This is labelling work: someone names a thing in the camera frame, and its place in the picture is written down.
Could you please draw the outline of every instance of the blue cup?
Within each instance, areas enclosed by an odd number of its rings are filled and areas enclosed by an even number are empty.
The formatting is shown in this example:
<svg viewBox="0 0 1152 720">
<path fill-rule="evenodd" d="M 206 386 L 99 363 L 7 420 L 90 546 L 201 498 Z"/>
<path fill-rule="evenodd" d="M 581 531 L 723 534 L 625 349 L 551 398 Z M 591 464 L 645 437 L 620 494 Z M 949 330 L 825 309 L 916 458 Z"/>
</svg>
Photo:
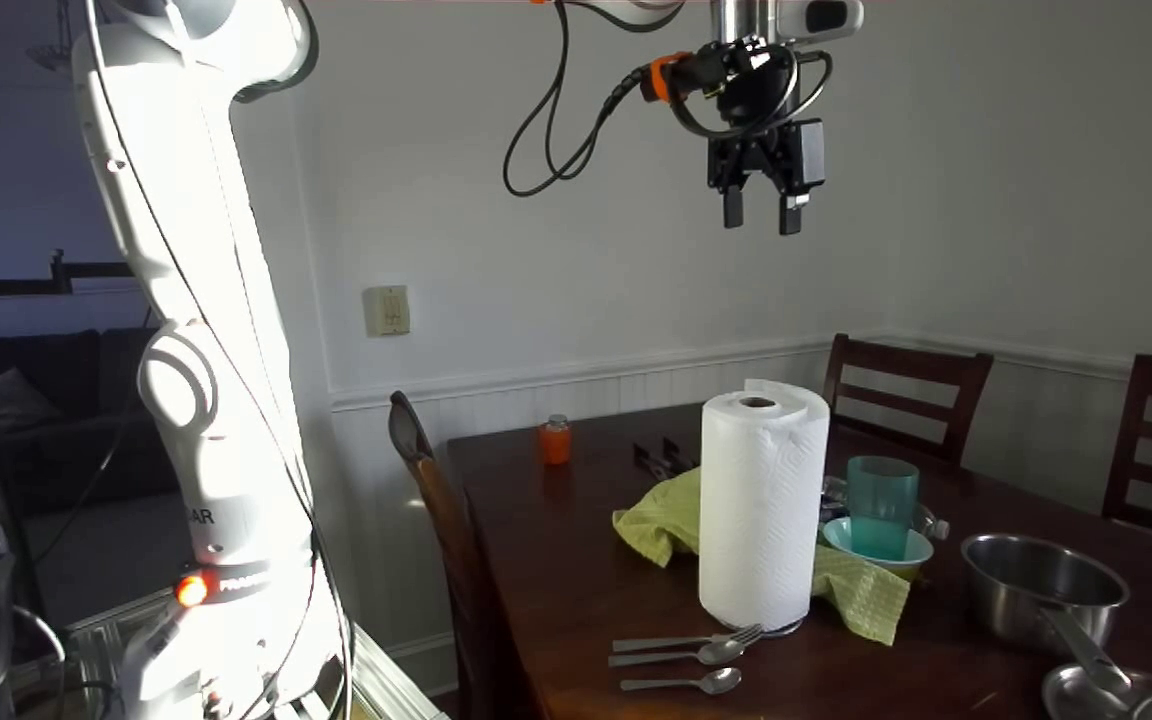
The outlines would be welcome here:
<svg viewBox="0 0 1152 720">
<path fill-rule="evenodd" d="M 848 458 L 851 546 L 875 558 L 904 558 L 920 506 L 920 466 L 900 457 Z"/>
</svg>

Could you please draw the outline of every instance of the dining table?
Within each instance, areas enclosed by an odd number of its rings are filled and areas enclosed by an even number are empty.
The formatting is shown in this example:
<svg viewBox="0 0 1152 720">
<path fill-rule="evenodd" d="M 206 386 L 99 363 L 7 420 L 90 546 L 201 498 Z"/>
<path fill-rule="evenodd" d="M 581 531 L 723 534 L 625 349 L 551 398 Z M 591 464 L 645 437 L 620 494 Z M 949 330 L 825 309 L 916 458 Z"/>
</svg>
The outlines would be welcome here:
<svg viewBox="0 0 1152 720">
<path fill-rule="evenodd" d="M 1015 531 L 1076 546 L 1126 580 L 1107 656 L 1152 677 L 1152 534 L 1093 510 L 976 475 L 859 426 L 827 426 L 825 471 L 848 457 L 904 457 L 920 466 L 920 498 L 949 520 L 931 558 L 916 571 L 894 643 L 844 626 L 827 600 L 812 600 L 789 636 L 750 643 L 723 696 L 694 686 L 620 693 L 629 677 L 698 677 L 704 669 L 608 669 L 610 639 L 723 633 L 698 608 L 694 555 L 667 569 L 635 555 L 610 510 L 658 484 L 658 458 L 698 464 L 704 403 L 573 420 L 573 458 L 539 464 L 535 426 L 448 439 L 448 471 L 462 494 L 487 558 L 526 693 L 548 720 L 848 720 L 848 717 L 1048 717 L 1042 679 L 1072 656 L 994 639 L 970 615 L 970 571 L 959 544 L 976 531 Z"/>
</svg>

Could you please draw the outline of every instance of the stainless steel bowl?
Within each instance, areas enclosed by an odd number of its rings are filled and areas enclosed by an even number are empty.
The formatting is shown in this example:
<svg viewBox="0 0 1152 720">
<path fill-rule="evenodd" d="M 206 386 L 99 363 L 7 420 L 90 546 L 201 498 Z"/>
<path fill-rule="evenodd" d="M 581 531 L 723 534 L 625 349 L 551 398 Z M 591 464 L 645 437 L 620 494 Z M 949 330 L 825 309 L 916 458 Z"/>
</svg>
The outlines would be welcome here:
<svg viewBox="0 0 1152 720">
<path fill-rule="evenodd" d="M 1067 656 L 1042 610 L 1072 615 L 1093 643 L 1104 643 L 1117 608 L 1133 600 L 1121 571 L 1037 534 L 984 531 L 966 534 L 959 551 L 970 569 L 970 615 L 1020 647 Z"/>
</svg>

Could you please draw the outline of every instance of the green cloth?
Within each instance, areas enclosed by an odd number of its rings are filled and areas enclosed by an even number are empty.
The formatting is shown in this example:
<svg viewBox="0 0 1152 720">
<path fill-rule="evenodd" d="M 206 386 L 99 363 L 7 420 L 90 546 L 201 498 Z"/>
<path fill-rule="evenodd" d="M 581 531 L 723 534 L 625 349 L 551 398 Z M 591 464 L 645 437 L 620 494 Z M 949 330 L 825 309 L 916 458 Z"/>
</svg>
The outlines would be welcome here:
<svg viewBox="0 0 1152 720">
<path fill-rule="evenodd" d="M 667 569 L 673 551 L 698 551 L 698 471 L 658 481 L 632 506 L 610 510 L 615 534 Z M 859 555 L 817 544 L 812 596 L 832 600 L 851 636 L 894 643 L 909 580 Z"/>
</svg>

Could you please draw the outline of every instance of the electrical outlet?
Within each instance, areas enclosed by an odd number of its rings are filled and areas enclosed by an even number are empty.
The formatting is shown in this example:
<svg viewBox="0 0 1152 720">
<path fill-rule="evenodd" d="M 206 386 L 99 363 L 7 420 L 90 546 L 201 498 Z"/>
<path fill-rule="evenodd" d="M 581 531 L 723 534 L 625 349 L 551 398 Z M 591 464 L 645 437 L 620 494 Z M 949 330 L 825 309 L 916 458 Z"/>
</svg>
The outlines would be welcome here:
<svg viewBox="0 0 1152 720">
<path fill-rule="evenodd" d="M 407 282 L 365 286 L 367 335 L 410 335 Z"/>
</svg>

